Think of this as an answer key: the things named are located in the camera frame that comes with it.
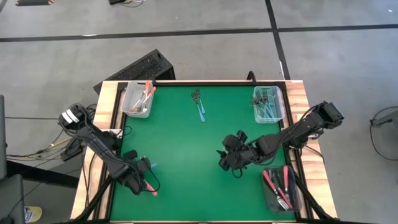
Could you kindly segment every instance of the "cable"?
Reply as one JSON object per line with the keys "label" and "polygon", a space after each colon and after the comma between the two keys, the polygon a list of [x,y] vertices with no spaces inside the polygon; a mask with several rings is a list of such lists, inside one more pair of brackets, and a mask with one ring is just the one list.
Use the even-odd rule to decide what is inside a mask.
{"label": "cable", "polygon": [[[388,110],[388,109],[392,109],[392,108],[398,108],[398,106],[390,106],[390,107],[387,107],[387,108],[384,108],[384,109],[380,110],[379,112],[376,113],[376,115],[374,115],[374,117],[373,117],[372,120],[375,120],[376,117],[377,117],[381,112],[383,112],[383,111],[385,111],[385,110]],[[383,155],[378,151],[378,149],[377,149],[376,146],[374,145],[374,141],[373,141],[372,124],[370,125],[369,133],[370,133],[370,136],[371,136],[371,141],[372,141],[373,149],[374,149],[381,157],[383,157],[383,158],[385,158],[385,159],[387,159],[387,160],[389,160],[389,161],[398,161],[398,159],[391,159],[391,158],[388,158],[388,157],[386,157],[386,156],[383,156]]]}
{"label": "cable", "polygon": [[64,149],[64,147],[62,147],[62,148],[60,148],[60,149],[54,149],[54,150],[57,150],[57,151],[55,151],[54,153],[52,153],[52,154],[50,154],[50,155],[47,155],[47,156],[45,156],[45,157],[41,157],[41,158],[31,158],[31,159],[14,159],[14,158],[7,158],[7,159],[13,160],[13,161],[26,161],[26,162],[30,162],[30,161],[51,161],[51,160],[55,160],[55,159],[56,159],[57,157],[59,157],[60,155],[55,156],[55,157],[52,158],[52,159],[45,159],[45,158],[48,158],[48,157],[50,157],[50,156],[52,156],[52,155],[54,155],[54,154],[60,152],[62,149]]}
{"label": "cable", "polygon": [[58,118],[24,118],[24,117],[9,117],[6,116],[6,119],[41,119],[41,120],[58,120]]}
{"label": "cable", "polygon": [[35,153],[26,154],[26,155],[12,155],[12,154],[8,154],[7,157],[30,157],[30,156],[38,155],[38,154],[41,154],[41,153],[43,153],[43,152],[49,151],[50,149],[52,149],[52,148],[54,148],[54,147],[57,147],[57,146],[59,146],[59,145],[61,145],[61,144],[63,144],[63,143],[65,143],[65,142],[67,142],[67,141],[70,140],[70,139],[65,139],[65,140],[63,140],[63,141],[60,141],[60,142],[54,144],[54,142],[55,142],[56,140],[58,140],[58,138],[61,136],[62,133],[63,133],[63,130],[61,130],[60,134],[51,142],[50,146],[47,147],[47,148],[45,148],[45,149],[41,149],[41,150],[38,150],[38,151],[35,152]]}
{"label": "cable", "polygon": [[[78,171],[78,170],[80,170],[80,169],[81,169],[81,168],[75,169],[75,170],[71,170],[71,171],[69,171],[69,172],[67,172],[67,173],[64,173],[64,174],[70,174],[70,173],[76,172],[76,171]],[[26,198],[26,197],[27,197],[30,193],[32,193],[34,190],[36,190],[36,188],[37,188],[40,184],[43,184],[43,183],[38,183],[32,190],[30,190],[29,192],[27,192],[26,194],[24,194],[24,196],[22,196],[21,199],[19,199],[19,201],[13,206],[13,208],[11,209],[11,211],[9,212],[9,214],[8,214],[7,216],[9,217],[9,216],[11,215],[12,211],[14,211],[15,207],[18,205],[18,203],[21,202],[24,198]]]}
{"label": "cable", "polygon": [[88,178],[87,178],[87,182],[88,184],[86,184],[86,177],[85,177],[85,184],[86,184],[86,207],[88,206],[88,203],[90,202],[90,197],[88,195],[89,191],[90,191],[90,178],[91,178],[91,166],[93,165],[93,161],[94,161],[94,157],[95,157],[95,153],[93,154],[93,157],[91,158],[90,161],[90,165],[88,166]]}
{"label": "cable", "polygon": [[116,136],[119,136],[119,134],[122,133],[122,131],[125,131],[126,128],[129,128],[130,132],[127,133],[127,134],[123,133],[123,136],[128,136],[129,134],[131,134],[132,133],[132,128],[130,126],[125,126],[122,130],[120,130],[118,133],[116,133]]}
{"label": "cable", "polygon": [[85,168],[85,155],[82,155],[81,157],[81,169],[83,170],[83,177],[85,179],[85,187],[86,187],[86,202],[85,202],[85,207],[88,206],[88,186],[87,186],[87,178],[86,178],[86,168]]}
{"label": "cable", "polygon": [[130,1],[129,3],[123,3],[123,2],[121,2],[121,3],[119,3],[119,4],[122,5],[122,6],[124,6],[124,7],[140,7],[140,6],[144,3],[144,1],[141,1],[141,3],[138,4],[137,6],[127,6],[127,4],[130,4],[130,3],[132,3],[132,1]]}
{"label": "cable", "polygon": [[239,176],[237,176],[237,175],[235,174],[234,169],[231,169],[231,171],[232,171],[232,175],[233,175],[235,178],[237,178],[237,179],[239,179],[239,178],[241,178],[241,177],[243,176],[242,168],[239,168],[239,171],[240,171],[240,175],[239,175]]}
{"label": "cable", "polygon": [[267,162],[266,164],[263,164],[263,163],[261,163],[261,162],[256,161],[256,159],[254,159],[254,161],[252,161],[252,160],[250,160],[250,159],[246,159],[246,158],[241,158],[241,159],[244,159],[244,160],[246,160],[246,161],[252,162],[253,164],[258,165],[258,166],[269,166],[269,165],[271,165],[271,164],[275,161],[275,159],[276,159],[276,155],[277,155],[277,152],[278,152],[278,149],[279,149],[279,145],[281,145],[281,144],[283,143],[283,141],[284,141],[289,135],[291,135],[291,134],[298,128],[299,124],[303,121],[303,119],[306,117],[306,115],[307,115],[309,112],[311,112],[315,107],[317,107],[317,106],[315,105],[315,106],[312,106],[310,109],[308,109],[308,110],[303,114],[303,116],[299,119],[299,121],[297,121],[297,122],[295,123],[296,126],[295,126],[294,128],[292,128],[292,130],[290,130],[288,133],[286,133],[286,135],[284,135],[284,137],[282,137],[282,138],[280,139],[280,141],[278,142],[277,147],[276,147],[276,149],[275,149],[275,151],[274,151],[274,154],[272,155],[271,161]]}
{"label": "cable", "polygon": [[[86,107],[86,109],[87,109],[88,111],[90,111],[89,114],[90,114],[90,119],[91,119],[91,120],[94,119],[94,115],[95,115],[96,108],[93,108],[93,107],[94,107],[94,106],[96,107],[96,105],[97,105],[97,104],[93,103],[93,104],[91,104],[91,105],[89,105],[89,106]],[[30,156],[38,155],[38,154],[41,154],[41,153],[46,152],[46,151],[56,150],[56,149],[53,149],[53,148],[54,148],[54,147],[57,147],[57,146],[59,146],[59,145],[61,145],[61,144],[63,144],[63,143],[65,143],[65,142],[67,142],[67,141],[69,141],[69,140],[71,140],[71,139],[65,139],[65,140],[62,140],[62,141],[60,141],[60,142],[58,142],[58,143],[55,143],[55,142],[58,140],[58,138],[62,135],[62,133],[63,133],[63,129],[62,129],[61,132],[58,134],[58,136],[51,142],[51,144],[50,144],[48,147],[46,147],[45,149],[41,149],[41,150],[38,150],[38,151],[35,152],[35,153],[26,154],[26,155],[12,155],[12,154],[9,154],[9,155],[7,155],[7,157],[28,157],[28,158],[30,158]]]}
{"label": "cable", "polygon": [[[27,171],[33,169],[33,168],[36,168],[36,167],[38,167],[38,166],[40,166],[40,165],[42,165],[42,164],[48,163],[48,162],[50,162],[51,160],[52,160],[52,159],[49,159],[48,161],[42,162],[42,163],[40,163],[40,164],[38,164],[38,165],[36,165],[36,166],[33,166],[33,167],[29,168],[29,169],[26,169],[26,170],[20,172],[19,174],[23,174],[23,173],[25,173],[25,172],[27,172]],[[18,205],[18,203],[21,202],[21,201],[22,201],[26,196],[28,196],[30,193],[32,193],[40,184],[42,184],[42,183],[38,183],[32,190],[30,190],[30,191],[27,192],[24,196],[22,196],[22,197],[18,200],[18,202],[12,207],[12,209],[11,209],[11,211],[8,213],[7,217],[10,216],[10,214],[11,214],[12,211],[15,209],[15,207]]]}
{"label": "cable", "polygon": [[149,172],[151,172],[151,174],[154,176],[154,178],[155,178],[155,180],[156,180],[158,186],[157,186],[156,190],[144,190],[144,191],[146,191],[146,192],[158,192],[158,191],[160,190],[160,181],[159,181],[159,179],[156,177],[156,175],[154,174],[154,172],[152,171],[152,169],[149,169]]}
{"label": "cable", "polygon": [[318,154],[318,155],[322,158],[323,163],[325,163],[325,158],[323,157],[322,153],[316,151],[314,148],[312,148],[312,147],[310,147],[310,146],[304,146],[304,147],[306,147],[307,149],[311,150],[311,151],[314,152],[315,154]]}

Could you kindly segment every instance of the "green table surface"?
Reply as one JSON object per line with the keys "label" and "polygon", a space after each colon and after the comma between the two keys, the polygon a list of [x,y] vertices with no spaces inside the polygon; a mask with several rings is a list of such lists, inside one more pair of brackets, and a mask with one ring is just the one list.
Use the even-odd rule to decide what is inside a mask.
{"label": "green table surface", "polygon": [[[131,134],[124,136],[122,153],[136,150],[158,163],[154,173],[161,188],[133,195],[116,184],[112,221],[243,221],[294,220],[294,214],[272,213],[266,205],[261,183],[264,167],[249,165],[236,179],[219,165],[216,150],[223,150],[228,134],[243,130],[248,140],[280,131],[278,124],[257,124],[249,105],[252,86],[203,86],[201,98],[206,122],[200,121],[191,98],[195,87],[158,87],[150,116],[126,117]],[[272,166],[284,165],[280,149]],[[154,187],[150,173],[146,180]]]}

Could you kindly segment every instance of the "blue-handled utensil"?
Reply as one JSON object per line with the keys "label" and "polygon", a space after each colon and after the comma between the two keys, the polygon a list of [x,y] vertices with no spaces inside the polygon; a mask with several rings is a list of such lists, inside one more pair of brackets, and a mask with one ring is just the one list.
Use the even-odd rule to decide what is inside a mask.
{"label": "blue-handled utensil", "polygon": [[197,97],[198,97],[199,103],[200,103],[200,111],[201,111],[201,113],[205,114],[206,113],[205,107],[203,107],[203,103],[201,102],[200,90],[198,88],[196,89],[196,93],[197,93]]}
{"label": "blue-handled utensil", "polygon": [[199,115],[200,115],[200,120],[201,120],[202,122],[205,122],[206,119],[205,119],[203,113],[202,113],[201,110],[200,110],[200,107],[199,107],[199,104],[198,104],[198,96],[197,96],[197,93],[196,93],[195,90],[193,90],[193,91],[191,92],[191,96],[192,96],[192,99],[194,100],[194,102],[197,104],[198,111],[199,111]]}

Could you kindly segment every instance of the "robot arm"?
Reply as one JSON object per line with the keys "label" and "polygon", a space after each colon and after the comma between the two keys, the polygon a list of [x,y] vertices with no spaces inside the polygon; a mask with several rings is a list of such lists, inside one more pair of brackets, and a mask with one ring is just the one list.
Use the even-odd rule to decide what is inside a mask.
{"label": "robot arm", "polygon": [[150,170],[150,161],[143,157],[137,160],[137,152],[128,159],[116,156],[112,150],[119,147],[118,137],[109,131],[101,131],[89,119],[82,105],[72,105],[58,118],[60,126],[69,135],[81,139],[107,165],[110,176],[139,195],[146,189],[144,173]]}
{"label": "robot arm", "polygon": [[343,115],[333,103],[323,102],[313,106],[306,112],[309,113],[292,126],[277,134],[263,135],[247,144],[247,136],[243,131],[237,135],[225,137],[223,141],[224,151],[218,151],[221,155],[219,165],[225,171],[245,168],[250,163],[261,164],[272,158],[275,152],[283,144],[294,148],[306,145],[308,137],[315,134],[319,137],[323,129],[333,129],[343,122]]}

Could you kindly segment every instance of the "plastic container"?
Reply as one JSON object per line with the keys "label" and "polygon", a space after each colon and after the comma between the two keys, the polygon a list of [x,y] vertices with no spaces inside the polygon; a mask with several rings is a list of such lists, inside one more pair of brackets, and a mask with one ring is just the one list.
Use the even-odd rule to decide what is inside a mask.
{"label": "plastic container", "polygon": [[130,109],[142,98],[142,93],[145,90],[145,82],[143,81],[131,81],[127,85],[126,94],[122,104],[122,111],[128,116],[133,118],[147,118],[150,114],[150,108],[152,107],[153,95],[147,100],[148,109],[145,112],[130,112]]}
{"label": "plastic container", "polygon": [[[285,191],[285,180],[284,180],[284,167],[287,169],[287,191]],[[261,174],[262,186],[264,189],[264,195],[266,197],[266,202],[269,210],[274,213],[291,213],[298,212],[302,208],[299,193],[297,192],[297,186],[294,178],[293,170],[290,166],[280,166],[280,167],[270,167],[265,168],[263,171],[267,172],[271,177],[271,181],[274,183],[275,187],[281,191],[285,198],[288,198],[291,207],[289,209],[284,209],[276,199],[276,194],[269,186],[264,174]]]}
{"label": "plastic container", "polygon": [[267,93],[268,103],[256,104],[254,108],[254,119],[257,123],[276,123],[285,117],[282,92],[277,86],[256,86],[253,97],[261,98],[263,93]]}

